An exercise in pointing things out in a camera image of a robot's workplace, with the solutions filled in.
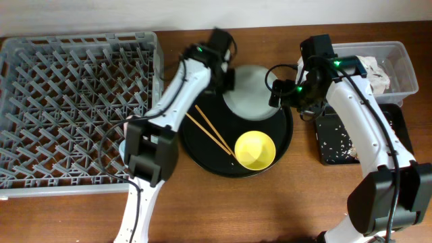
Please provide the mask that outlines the pale green plate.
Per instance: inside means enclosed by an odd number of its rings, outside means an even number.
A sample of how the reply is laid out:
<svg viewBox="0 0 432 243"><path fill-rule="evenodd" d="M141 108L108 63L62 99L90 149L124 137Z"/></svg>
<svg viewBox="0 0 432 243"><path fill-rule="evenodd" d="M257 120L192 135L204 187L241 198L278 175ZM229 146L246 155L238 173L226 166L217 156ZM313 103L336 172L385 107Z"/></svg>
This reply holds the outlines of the pale green plate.
<svg viewBox="0 0 432 243"><path fill-rule="evenodd" d="M269 105L271 92L265 85L268 69L261 65L241 65L234 71L234 89L223 94L229 109L250 121L261 121L275 115L279 108Z"/></svg>

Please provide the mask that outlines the yellow bowl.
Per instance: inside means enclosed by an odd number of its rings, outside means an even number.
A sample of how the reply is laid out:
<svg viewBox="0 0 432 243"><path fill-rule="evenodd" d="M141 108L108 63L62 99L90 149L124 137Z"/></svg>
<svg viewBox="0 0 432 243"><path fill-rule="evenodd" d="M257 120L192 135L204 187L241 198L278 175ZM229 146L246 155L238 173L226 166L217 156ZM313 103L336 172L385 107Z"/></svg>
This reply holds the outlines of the yellow bowl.
<svg viewBox="0 0 432 243"><path fill-rule="evenodd" d="M274 141L266 133L248 131L237 139L234 153L242 167L260 171L268 168L274 162L276 147Z"/></svg>

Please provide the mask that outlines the pink cup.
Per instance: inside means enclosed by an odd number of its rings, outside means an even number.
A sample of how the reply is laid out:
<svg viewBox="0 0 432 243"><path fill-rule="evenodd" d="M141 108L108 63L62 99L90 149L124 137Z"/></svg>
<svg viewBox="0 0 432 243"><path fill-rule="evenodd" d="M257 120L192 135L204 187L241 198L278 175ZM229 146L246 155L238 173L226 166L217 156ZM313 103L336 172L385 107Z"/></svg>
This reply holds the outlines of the pink cup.
<svg viewBox="0 0 432 243"><path fill-rule="evenodd" d="M133 118L133 115L129 115L126 119L130 119L130 118ZM124 138L125 139L127 136L127 127L128 127L128 121L123 124L123 131L124 131Z"/></svg>

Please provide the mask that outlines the blue cup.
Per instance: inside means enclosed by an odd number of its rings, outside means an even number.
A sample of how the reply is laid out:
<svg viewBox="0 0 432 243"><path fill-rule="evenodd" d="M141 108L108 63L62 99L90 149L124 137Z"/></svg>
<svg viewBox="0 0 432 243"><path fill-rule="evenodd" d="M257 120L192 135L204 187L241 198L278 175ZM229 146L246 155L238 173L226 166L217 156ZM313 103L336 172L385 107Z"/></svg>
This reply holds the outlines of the blue cup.
<svg viewBox="0 0 432 243"><path fill-rule="evenodd" d="M119 153L120 153L122 161L124 161L125 149L126 149L126 141L123 140L119 145Z"/></svg>

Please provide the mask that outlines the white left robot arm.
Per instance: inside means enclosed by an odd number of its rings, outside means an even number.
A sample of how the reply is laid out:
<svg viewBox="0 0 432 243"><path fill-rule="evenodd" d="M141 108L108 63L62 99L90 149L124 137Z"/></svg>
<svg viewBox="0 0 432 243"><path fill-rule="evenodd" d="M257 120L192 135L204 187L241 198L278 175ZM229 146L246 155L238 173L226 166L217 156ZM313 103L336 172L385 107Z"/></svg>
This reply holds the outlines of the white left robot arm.
<svg viewBox="0 0 432 243"><path fill-rule="evenodd" d="M148 242L158 194L178 162L180 125L200 95L233 90L234 70L229 64L236 53L232 35L213 29L208 41L185 49L157 104L142 117L124 122L126 138L120 149L129 173L129 190L116 242Z"/></svg>

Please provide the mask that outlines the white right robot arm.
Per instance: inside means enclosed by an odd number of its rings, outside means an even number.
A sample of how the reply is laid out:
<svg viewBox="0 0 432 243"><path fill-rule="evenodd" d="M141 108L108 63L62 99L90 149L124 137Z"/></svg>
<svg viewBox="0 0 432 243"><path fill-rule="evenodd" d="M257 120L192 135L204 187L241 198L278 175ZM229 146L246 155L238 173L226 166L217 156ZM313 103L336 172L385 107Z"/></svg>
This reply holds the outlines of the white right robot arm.
<svg viewBox="0 0 432 243"><path fill-rule="evenodd" d="M297 80L266 85L269 105L299 113L330 105L354 145L362 182L347 199L348 214L316 241L391 242L392 232L421 223L431 200L431 164L417 163L386 120L367 71L356 56L338 57L328 34L300 43Z"/></svg>

